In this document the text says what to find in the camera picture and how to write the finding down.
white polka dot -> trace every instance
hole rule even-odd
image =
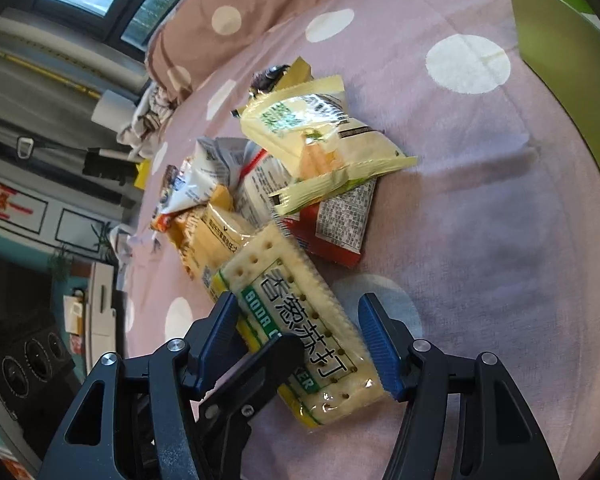
[[[481,36],[455,34],[427,53],[427,72],[440,86],[461,94],[484,94],[511,73],[507,53]]]
[[[209,102],[206,104],[207,121],[210,121],[214,118],[214,115],[220,109],[222,103],[224,103],[224,100],[229,97],[229,94],[232,92],[234,87],[235,81],[233,79],[229,79],[218,89],[215,94],[211,96],[211,99],[209,99]]]
[[[177,337],[184,337],[193,323],[193,314],[189,301],[184,298],[176,298],[171,302],[167,319],[164,321],[164,341]]]
[[[158,168],[160,168],[160,165],[162,164],[162,160],[164,159],[164,154],[167,153],[167,141],[165,140],[162,143],[162,146],[160,146],[160,149],[158,150],[158,152],[154,155],[154,160],[151,163],[151,174],[155,174],[156,171],[158,171]]]
[[[242,26],[240,11],[228,5],[218,7],[211,17],[211,26],[221,36],[235,34]]]
[[[358,301],[363,294],[372,292],[390,318],[403,322],[414,338],[422,337],[420,314],[409,295],[392,280],[376,274],[354,274],[333,283],[331,290],[358,328]]]
[[[353,21],[353,9],[325,12],[311,20],[304,32],[307,41],[318,43],[342,32]]]
[[[134,302],[129,298],[126,300],[125,307],[125,332],[130,332],[133,328],[134,321],[136,320],[136,306]]]
[[[200,90],[204,85],[206,85],[209,80],[214,76],[215,72],[212,72],[211,74],[209,74],[209,76],[202,82],[200,83],[200,85],[198,86],[198,88],[196,90]]]
[[[183,88],[191,88],[191,74],[183,66],[173,66],[167,70],[167,76],[176,92]]]

bed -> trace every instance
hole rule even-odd
[[[379,179],[356,269],[315,259],[318,270],[353,320],[374,292],[447,353],[495,352],[560,477],[579,478],[600,451],[600,172],[516,43],[510,0],[183,0],[148,52],[178,107],[127,271],[129,356],[182,336],[212,306],[149,231],[165,166],[199,136],[240,136],[230,111],[251,75],[302,56],[315,76],[343,76],[354,116],[420,157]],[[252,423],[243,476],[381,478],[403,411],[383,400],[309,432],[275,399]]]

plastic wrapper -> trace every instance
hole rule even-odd
[[[281,332],[301,338],[304,366],[279,393],[309,427],[333,422],[383,395],[358,331],[292,235],[275,222],[216,273],[210,290],[215,298],[225,290],[237,296],[243,313],[238,331],[251,351]]]
[[[242,112],[240,126],[294,179],[272,195],[281,216],[417,162],[381,132],[349,117],[340,76],[255,100]]]
[[[206,288],[213,273],[240,248],[254,228],[232,212],[234,202],[225,186],[217,186],[206,205],[174,216],[166,231],[187,274]]]
[[[269,94],[273,90],[282,90],[291,86],[311,81],[311,67],[301,57],[291,65],[276,65],[256,72],[251,80],[249,87],[249,99],[253,102],[266,94]],[[234,117],[240,117],[240,114],[246,107],[238,108],[233,110],[232,114]]]
[[[271,220],[269,195],[288,186],[292,179],[280,161],[256,144],[248,144],[244,161],[234,193],[235,209],[252,225],[262,227]],[[362,257],[375,186],[372,178],[346,193],[286,216],[283,221],[308,253],[354,267]]]
[[[189,275],[209,288],[212,276],[250,239],[255,229],[240,215],[207,204],[186,253]]]
[[[246,143],[246,139],[232,137],[196,139],[193,154],[184,159],[179,170],[167,166],[151,227],[165,232],[177,213],[207,203],[217,186],[234,190]]]

speaker grille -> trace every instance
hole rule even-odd
[[[40,341],[29,339],[24,345],[24,355],[33,374],[46,383],[52,375],[51,361]]]
[[[29,395],[29,380],[24,369],[13,357],[7,355],[2,360],[2,376],[13,395],[25,399]]]
[[[51,353],[56,359],[65,358],[66,351],[64,350],[64,345],[55,332],[49,332],[47,342],[49,343],[49,349],[51,350]]]

yellow snack bag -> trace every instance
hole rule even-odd
[[[280,332],[298,335],[305,364],[279,393],[309,427],[333,422],[383,395],[376,369],[337,298],[292,236],[268,224],[212,279],[217,298],[230,290],[251,351]]]
[[[381,132],[349,117],[340,76],[252,101],[242,112],[240,126],[295,179],[272,195],[281,216],[417,162]]]
[[[263,85],[262,79],[264,79],[264,85],[267,86],[268,82],[275,81],[270,79],[270,72],[273,71],[276,73],[279,70],[283,70],[283,75],[278,79],[272,89],[264,91],[261,88]],[[249,89],[250,100],[259,99],[272,90],[282,90],[283,88],[289,88],[290,86],[295,86],[310,81],[311,79],[313,79],[313,76],[311,75],[311,66],[301,57],[297,57],[291,65],[274,66],[261,72],[256,72],[253,75],[251,87]],[[240,117],[245,108],[246,106],[243,106],[234,110],[232,113],[235,117]]]
[[[254,228],[237,213],[209,203],[196,226],[186,253],[189,275],[209,288],[211,277],[253,234]]]
[[[222,184],[216,186],[209,198],[209,203],[227,211],[234,208],[234,199],[231,197],[231,193],[227,187]],[[205,211],[205,205],[195,206],[176,216],[168,217],[168,221],[165,222],[164,229],[166,230],[167,238],[178,250],[182,263],[187,267],[187,272],[189,272],[187,264],[189,245],[193,240],[198,223]]]

